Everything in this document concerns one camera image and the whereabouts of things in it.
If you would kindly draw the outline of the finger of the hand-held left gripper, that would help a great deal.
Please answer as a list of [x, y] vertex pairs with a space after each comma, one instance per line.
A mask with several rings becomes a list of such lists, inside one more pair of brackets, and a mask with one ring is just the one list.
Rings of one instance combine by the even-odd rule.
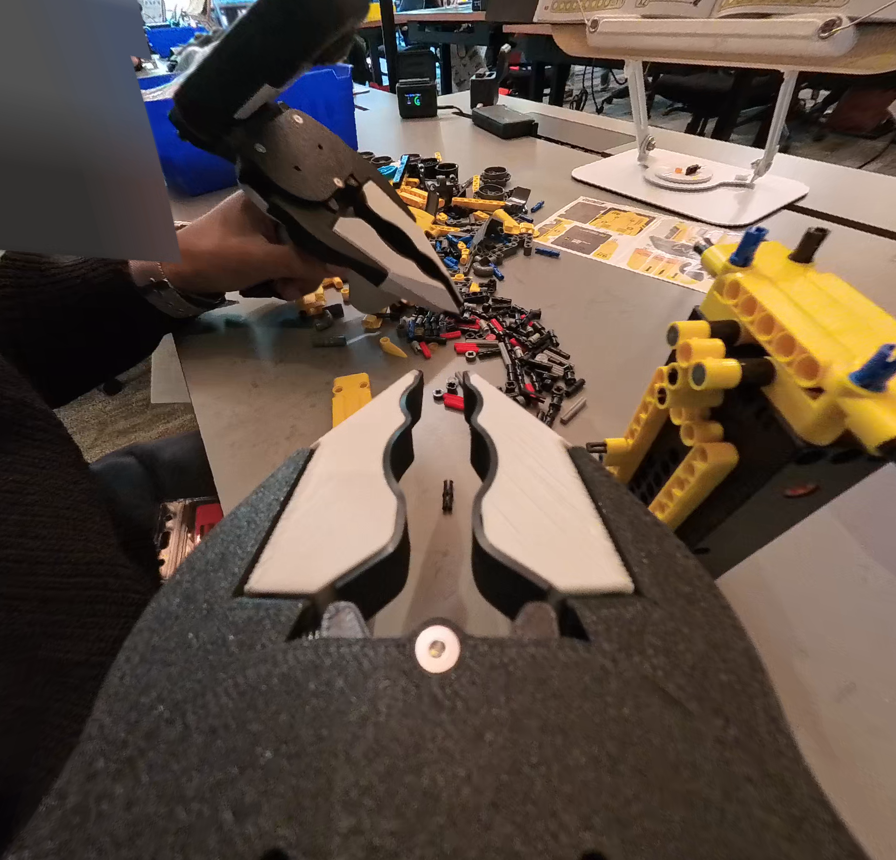
[[[363, 219], [364, 222], [374, 227], [376, 233], [386, 239], [395, 249], [401, 248], [399, 227], [403, 227], [405, 231], [409, 232], [410, 224], [415, 223], [425, 235], [424, 230], [418, 225], [413, 214], [409, 213], [403, 202], [392, 194], [388, 194], [384, 188], [372, 181], [366, 182], [360, 189], [353, 217]], [[363, 259], [362, 265], [365, 270], [364, 277], [376, 286], [383, 275], [375, 272], [373, 266], [365, 263]]]
[[335, 236], [361, 253], [365, 263], [383, 275], [376, 286], [395, 301], [407, 301], [437, 313], [458, 314], [463, 302], [448, 277], [442, 261], [415, 223], [410, 231], [399, 227], [400, 249], [379, 236], [374, 227], [358, 217], [342, 217], [334, 226]]

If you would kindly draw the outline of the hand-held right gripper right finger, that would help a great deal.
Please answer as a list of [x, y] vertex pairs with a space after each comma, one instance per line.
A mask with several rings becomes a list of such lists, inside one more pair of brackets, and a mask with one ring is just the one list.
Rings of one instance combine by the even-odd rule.
[[472, 501], [471, 570], [510, 620], [534, 603], [631, 596], [634, 583], [571, 445], [476, 373], [462, 378]]

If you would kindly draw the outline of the pile of small building pieces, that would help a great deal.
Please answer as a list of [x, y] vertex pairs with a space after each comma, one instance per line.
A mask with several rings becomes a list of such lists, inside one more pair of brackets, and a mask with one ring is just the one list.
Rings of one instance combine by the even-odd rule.
[[548, 256], [536, 245], [531, 190], [514, 182], [506, 168], [488, 167], [462, 178], [439, 153], [397, 158], [362, 151], [408, 205], [446, 268], [463, 302], [455, 315], [438, 314], [398, 301], [360, 315], [363, 336], [389, 337], [407, 354], [429, 360], [447, 347], [467, 364], [499, 360], [499, 391], [530, 410], [548, 427], [561, 425], [563, 411], [585, 397], [586, 380], [576, 371], [542, 311], [501, 295], [503, 265], [518, 254]]

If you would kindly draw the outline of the person's left forearm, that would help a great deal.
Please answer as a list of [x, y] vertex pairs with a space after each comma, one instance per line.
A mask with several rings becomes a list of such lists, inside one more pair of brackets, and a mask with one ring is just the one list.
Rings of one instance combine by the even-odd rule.
[[2, 252], [2, 358], [53, 409], [139, 364], [171, 327], [126, 261]]

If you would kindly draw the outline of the person's left hand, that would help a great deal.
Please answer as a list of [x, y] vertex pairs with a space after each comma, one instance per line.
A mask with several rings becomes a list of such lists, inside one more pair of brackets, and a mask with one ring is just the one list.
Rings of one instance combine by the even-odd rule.
[[180, 261], [161, 267], [173, 287], [191, 295], [237, 292], [298, 301], [329, 278], [346, 278], [282, 243], [277, 223], [240, 191], [181, 229], [177, 242]]

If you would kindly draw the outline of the blue plastic bin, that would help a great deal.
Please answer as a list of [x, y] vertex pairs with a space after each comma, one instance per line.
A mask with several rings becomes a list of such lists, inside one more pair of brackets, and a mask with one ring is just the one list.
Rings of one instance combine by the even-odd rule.
[[[174, 77], [166, 73], [138, 79], [168, 189], [180, 196], [200, 196], [235, 186], [232, 165], [182, 140], [170, 122], [172, 99], [166, 86]], [[308, 70], [279, 101], [311, 115], [357, 149], [354, 82], [348, 64]]]
[[207, 28], [201, 26], [170, 26], [151, 25], [145, 26], [151, 53], [161, 58], [169, 58], [174, 48], [180, 48], [193, 40], [196, 36], [207, 35]]

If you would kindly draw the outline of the black device with green display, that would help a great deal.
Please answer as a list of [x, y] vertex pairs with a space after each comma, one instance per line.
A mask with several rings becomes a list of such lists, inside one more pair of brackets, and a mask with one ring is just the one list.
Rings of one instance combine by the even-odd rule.
[[415, 78], [397, 81], [395, 95], [402, 120], [431, 119], [439, 113], [435, 80]]

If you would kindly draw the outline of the yellow flat panel piece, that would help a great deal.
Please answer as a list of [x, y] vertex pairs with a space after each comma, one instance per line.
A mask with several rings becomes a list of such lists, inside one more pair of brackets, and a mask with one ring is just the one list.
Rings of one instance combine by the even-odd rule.
[[335, 378], [331, 388], [331, 427], [350, 418], [372, 399], [367, 373], [352, 373]]

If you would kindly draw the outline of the black power adapter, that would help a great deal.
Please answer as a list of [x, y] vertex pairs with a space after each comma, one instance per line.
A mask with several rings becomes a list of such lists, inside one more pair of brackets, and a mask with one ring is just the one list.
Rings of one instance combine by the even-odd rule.
[[471, 109], [470, 117], [477, 128], [502, 140], [536, 137], [539, 134], [539, 124], [533, 116], [503, 104], [478, 106]]

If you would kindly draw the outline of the person's dark trouser leg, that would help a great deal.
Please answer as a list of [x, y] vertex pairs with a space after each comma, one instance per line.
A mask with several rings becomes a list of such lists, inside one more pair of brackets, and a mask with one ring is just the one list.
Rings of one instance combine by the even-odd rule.
[[150, 529], [164, 503], [217, 496], [197, 430], [106, 453], [88, 469], [106, 510], [121, 529]]

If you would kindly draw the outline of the silver wristwatch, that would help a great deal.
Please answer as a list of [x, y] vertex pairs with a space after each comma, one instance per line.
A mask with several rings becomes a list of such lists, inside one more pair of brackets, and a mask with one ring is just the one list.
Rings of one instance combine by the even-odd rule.
[[227, 306], [223, 294], [190, 294], [175, 287], [158, 261], [128, 261], [127, 268], [138, 293], [164, 315], [194, 318]]

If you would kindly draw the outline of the background desk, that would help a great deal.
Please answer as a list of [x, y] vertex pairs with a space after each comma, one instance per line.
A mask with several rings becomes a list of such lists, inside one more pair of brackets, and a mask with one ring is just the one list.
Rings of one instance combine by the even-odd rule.
[[[380, 89], [385, 89], [391, 86], [391, 78], [384, 77], [378, 49], [385, 44], [388, 30], [378, 14], [379, 7], [372, 4], [367, 20], [357, 32], [368, 44], [369, 65], [374, 84]], [[485, 47], [487, 60], [493, 62], [505, 39], [504, 27], [500, 23], [487, 21], [485, 12], [472, 11], [469, 5], [397, 13], [394, 14], [393, 20], [396, 29], [408, 33], [407, 37], [412, 45], [429, 47], [436, 51], [439, 61], [440, 92], [445, 95], [454, 91], [451, 48]]]

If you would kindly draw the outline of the person's torso in dark sweater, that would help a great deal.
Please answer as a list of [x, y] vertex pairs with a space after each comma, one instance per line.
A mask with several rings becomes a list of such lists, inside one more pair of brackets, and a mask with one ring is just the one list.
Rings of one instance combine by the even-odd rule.
[[2, 849], [39, 807], [156, 587], [124, 555], [81, 451], [1, 365]]

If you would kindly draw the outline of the yellow and black brick model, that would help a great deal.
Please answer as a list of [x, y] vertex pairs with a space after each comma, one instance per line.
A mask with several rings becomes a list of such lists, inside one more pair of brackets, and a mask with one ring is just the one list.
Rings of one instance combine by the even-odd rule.
[[696, 243], [704, 299], [623, 435], [585, 445], [715, 579], [894, 464], [894, 318], [817, 270], [828, 235]]

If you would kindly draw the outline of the white book stand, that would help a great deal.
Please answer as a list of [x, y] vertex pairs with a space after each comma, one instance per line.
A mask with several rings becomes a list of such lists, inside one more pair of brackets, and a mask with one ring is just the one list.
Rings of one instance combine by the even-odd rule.
[[[808, 187], [770, 169], [801, 72], [872, 75], [894, 70], [893, 23], [841, 16], [768, 19], [645, 19], [595, 16], [583, 25], [555, 24], [556, 44], [570, 56], [623, 61], [633, 107], [634, 149], [578, 167], [572, 179], [596, 189], [724, 229], [752, 226]], [[781, 86], [762, 156], [739, 166], [661, 149], [648, 122], [644, 62], [777, 70]], [[702, 177], [672, 175], [703, 166]]]

